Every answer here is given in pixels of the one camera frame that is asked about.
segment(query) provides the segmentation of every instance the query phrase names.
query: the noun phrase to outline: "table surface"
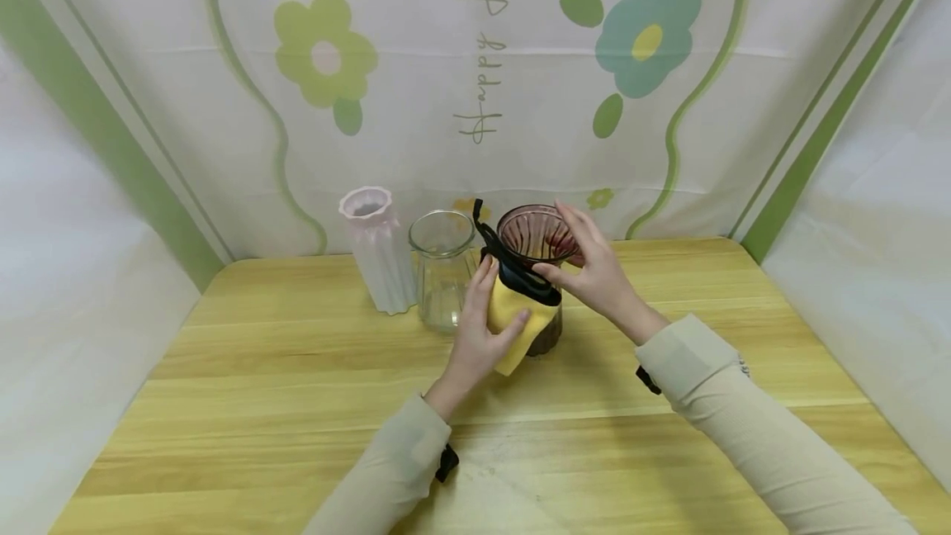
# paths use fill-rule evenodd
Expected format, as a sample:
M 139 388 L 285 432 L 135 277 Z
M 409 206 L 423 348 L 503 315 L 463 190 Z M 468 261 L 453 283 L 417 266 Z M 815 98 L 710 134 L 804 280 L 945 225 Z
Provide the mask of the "table surface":
M 638 290 L 693 312 L 922 533 L 951 499 L 782 293 L 725 239 L 619 242 Z M 376 312 L 351 256 L 214 280 L 51 532 L 296 535 L 451 341 Z M 461 465 L 395 533 L 784 533 L 730 463 L 634 377 L 632 346 L 565 298 L 552 352 L 458 412 Z

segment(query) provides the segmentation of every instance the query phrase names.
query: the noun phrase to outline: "dark glass vase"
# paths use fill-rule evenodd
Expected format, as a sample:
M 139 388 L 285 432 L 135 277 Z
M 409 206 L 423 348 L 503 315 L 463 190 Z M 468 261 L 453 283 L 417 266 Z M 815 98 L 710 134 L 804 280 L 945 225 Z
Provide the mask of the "dark glass vase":
M 496 228 L 502 244 L 528 268 L 536 263 L 561 264 L 578 253 L 575 239 L 558 210 L 550 205 L 523 205 L 502 215 Z M 549 353 L 561 336 L 561 305 L 526 355 Z

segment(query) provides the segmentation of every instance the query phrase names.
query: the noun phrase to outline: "beige sleeve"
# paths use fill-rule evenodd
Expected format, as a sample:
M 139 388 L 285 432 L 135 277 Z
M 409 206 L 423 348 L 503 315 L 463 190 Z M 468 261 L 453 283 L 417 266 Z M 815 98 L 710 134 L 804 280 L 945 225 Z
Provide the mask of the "beige sleeve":
M 637 349 L 672 408 L 730 458 L 790 533 L 914 533 L 861 474 L 740 370 L 693 316 Z
M 429 495 L 451 429 L 414 395 L 377 431 L 305 535 L 384 535 Z

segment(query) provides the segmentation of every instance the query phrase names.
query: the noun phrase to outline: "wavy green line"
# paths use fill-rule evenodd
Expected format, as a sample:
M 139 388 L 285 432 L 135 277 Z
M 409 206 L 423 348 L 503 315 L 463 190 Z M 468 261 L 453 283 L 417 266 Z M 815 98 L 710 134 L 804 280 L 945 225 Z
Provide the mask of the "wavy green line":
M 126 101 L 129 102 L 132 110 L 135 111 L 135 114 L 139 117 L 139 122 L 142 122 L 142 126 L 145 128 L 145 133 L 149 134 L 149 137 L 154 143 L 155 147 L 158 149 L 158 152 L 162 154 L 165 163 L 168 164 L 170 170 L 173 171 L 175 178 L 182 185 L 182 189 L 186 192 L 188 198 L 192 200 L 195 211 L 198 211 L 198 215 L 201 217 L 201 220 L 205 221 L 208 230 L 211 230 L 211 233 L 215 236 L 215 239 L 218 240 L 220 247 L 225 251 L 225 254 L 228 255 L 228 258 L 235 260 L 234 253 L 232 253 L 231 249 L 228 248 L 224 237 L 221 236 L 218 228 L 215 227 L 214 222 L 211 220 L 211 215 L 208 215 L 208 211 L 206 211 L 205 206 L 201 204 L 201 200 L 199 200 L 195 191 L 192 189 L 192 185 L 188 184 L 188 180 L 186 177 L 184 177 L 184 173 L 182 173 L 182 170 L 177 166 L 175 159 L 169 153 L 168 147 L 165 147 L 162 137 L 158 134 L 155 127 L 152 126 L 151 121 L 149 121 L 149 117 L 145 115 L 145 111 L 142 109 L 142 107 L 140 107 L 135 96 L 132 95 L 129 85 L 126 85 L 125 80 L 119 75 L 119 70 L 116 69 L 115 65 L 112 63 L 112 59 L 109 59 L 109 55 L 106 53 L 106 50 L 102 48 L 102 43 L 100 43 L 97 36 L 92 33 L 92 28 L 89 27 L 89 24 L 86 22 L 86 18 L 83 18 L 82 13 L 80 13 L 79 9 L 76 8 L 76 4 L 73 2 L 73 0 L 63 0 L 63 3 L 65 6 L 67 6 L 69 13 L 75 17 L 76 22 L 79 23 L 79 26 L 83 29 L 83 33 L 86 34 L 87 38 L 89 39 L 89 43 L 92 43 L 93 49 L 96 51 L 96 54 L 99 54 L 102 64 L 106 65 L 106 70 L 109 72 L 109 74 L 111 74 L 113 80 L 115 80 L 116 85 L 119 87 L 119 91 L 123 93 Z
M 849 58 L 849 55 L 852 54 L 852 49 L 855 49 L 855 46 L 859 43 L 859 39 L 862 38 L 862 35 L 865 33 L 865 30 L 868 29 L 869 24 L 872 22 L 876 14 L 878 14 L 878 9 L 882 7 L 882 3 L 886 0 L 875 0 L 872 2 L 872 6 L 865 12 L 865 16 L 862 17 L 862 21 L 859 22 L 859 26 L 855 28 L 855 33 L 852 34 L 849 38 L 849 42 L 846 43 L 843 48 L 842 54 L 839 54 L 839 58 L 836 59 L 835 63 L 832 65 L 832 70 L 826 75 L 825 79 L 822 79 L 822 83 L 819 86 L 819 90 L 816 92 L 816 95 L 812 97 L 812 101 L 806 107 L 806 110 L 802 112 L 802 116 L 799 117 L 799 122 L 796 122 L 796 126 L 793 127 L 792 132 L 787 136 L 786 142 L 783 143 L 783 147 L 778 150 L 776 158 L 767 168 L 767 173 L 764 174 L 763 179 L 759 180 L 759 185 L 756 187 L 756 190 L 753 192 L 753 196 L 750 197 L 750 201 L 746 203 L 746 206 L 743 208 L 743 211 L 740 213 L 740 216 L 737 218 L 736 223 L 733 224 L 733 228 L 730 230 L 730 233 L 726 237 L 732 237 L 736 235 L 737 230 L 740 228 L 740 225 L 743 224 L 743 221 L 746 218 L 746 215 L 750 213 L 750 210 L 753 208 L 753 205 L 756 203 L 756 200 L 759 198 L 759 195 L 762 195 L 765 186 L 769 182 L 769 179 L 772 177 L 772 174 L 776 172 L 776 168 L 783 161 L 783 158 L 786 157 L 786 153 L 789 151 L 789 147 L 793 146 L 793 141 L 796 139 L 796 136 L 799 136 L 800 130 L 805 126 L 806 122 L 809 120 L 809 116 L 812 116 L 812 112 L 816 109 L 816 106 L 819 105 L 819 101 L 822 99 L 822 96 L 825 96 L 826 90 L 830 88 L 832 81 L 836 78 L 839 71 L 842 69 L 845 61 Z
M 274 177 L 277 180 L 277 185 L 279 185 L 281 189 L 281 197 L 299 220 L 314 229 L 318 237 L 317 254 L 323 254 L 327 249 L 327 233 L 320 222 L 308 215 L 307 211 L 303 210 L 300 204 L 296 202 L 293 192 L 291 192 L 290 184 L 287 182 L 286 162 L 287 151 L 290 145 L 287 126 L 284 124 L 281 115 L 277 114 L 277 110 L 267 100 L 267 97 L 264 97 L 264 93 L 254 84 L 250 74 L 244 69 L 242 62 L 240 62 L 238 53 L 235 51 L 234 45 L 232 45 L 231 39 L 228 36 L 225 19 L 221 16 L 220 3 L 218 0 L 206 0 L 206 2 L 208 15 L 211 17 L 211 29 L 215 34 L 215 39 L 218 40 L 218 46 L 221 48 L 221 51 L 225 53 L 225 61 L 230 67 L 231 72 L 235 74 L 240 84 L 244 85 L 244 88 L 251 93 L 251 96 L 263 106 L 264 110 L 267 110 L 268 115 L 271 117 L 271 122 L 274 123 L 274 128 L 277 131 L 277 151 L 274 154 Z
M 750 0 L 733 0 L 733 12 L 730 18 L 730 27 L 726 28 L 726 35 L 723 39 L 723 45 L 720 46 L 720 51 L 717 52 L 716 58 L 713 59 L 713 64 L 711 68 L 703 75 L 703 78 L 700 79 L 700 83 L 697 84 L 695 89 L 690 92 L 690 95 L 687 96 L 687 99 L 684 99 L 684 102 L 680 104 L 680 108 L 674 112 L 674 115 L 670 117 L 670 122 L 667 125 L 667 132 L 664 136 L 664 146 L 667 147 L 667 178 L 664 179 L 664 188 L 661 190 L 655 204 L 651 205 L 651 208 L 645 212 L 644 215 L 641 215 L 631 223 L 631 227 L 627 228 L 626 239 L 630 240 L 634 237 L 634 233 L 644 225 L 646 222 L 650 221 L 651 218 L 660 212 L 664 208 L 664 205 L 667 204 L 668 199 L 670 198 L 670 193 L 674 192 L 674 186 L 677 184 L 677 176 L 680 174 L 680 152 L 677 150 L 677 128 L 680 127 L 680 122 L 683 120 L 684 116 L 687 115 L 687 110 L 690 109 L 698 99 L 703 95 L 703 92 L 706 92 L 708 87 L 713 84 L 713 81 L 719 76 L 720 72 L 726 66 L 726 62 L 730 60 L 731 55 L 733 54 L 733 48 L 736 46 L 736 41 L 740 36 L 740 28 L 743 27 L 743 18 L 746 10 L 746 3 Z

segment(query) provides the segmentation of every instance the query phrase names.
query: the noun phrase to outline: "pink vase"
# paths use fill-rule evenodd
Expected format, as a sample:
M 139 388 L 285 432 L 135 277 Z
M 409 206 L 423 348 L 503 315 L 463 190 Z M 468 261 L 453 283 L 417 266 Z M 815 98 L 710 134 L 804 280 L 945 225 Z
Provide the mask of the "pink vase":
M 346 218 L 352 253 L 376 309 L 388 315 L 406 312 L 415 304 L 415 279 L 393 195 L 378 186 L 364 186 L 340 199 L 339 211 Z

